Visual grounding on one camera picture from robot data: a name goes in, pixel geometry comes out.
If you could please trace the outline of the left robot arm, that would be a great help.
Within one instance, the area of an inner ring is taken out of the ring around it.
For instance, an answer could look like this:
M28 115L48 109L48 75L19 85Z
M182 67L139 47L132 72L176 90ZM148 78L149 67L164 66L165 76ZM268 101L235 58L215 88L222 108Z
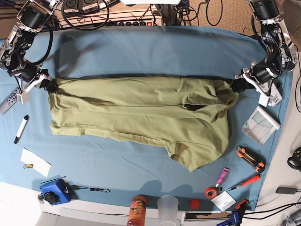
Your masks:
M282 100L274 81L283 72L294 70L298 59L294 44L284 19L283 9L277 0L250 0L252 30L267 57L249 68L243 68L235 76L232 89L243 92L256 89L260 93L258 103L264 107L275 106Z

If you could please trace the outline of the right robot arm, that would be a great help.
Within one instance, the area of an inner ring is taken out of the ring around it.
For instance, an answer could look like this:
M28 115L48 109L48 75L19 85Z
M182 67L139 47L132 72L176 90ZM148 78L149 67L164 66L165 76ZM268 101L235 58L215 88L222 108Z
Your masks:
M53 35L21 31L13 57L46 59L50 99L108 106L230 105L246 88L234 78L256 58L247 36L217 28L105 27Z

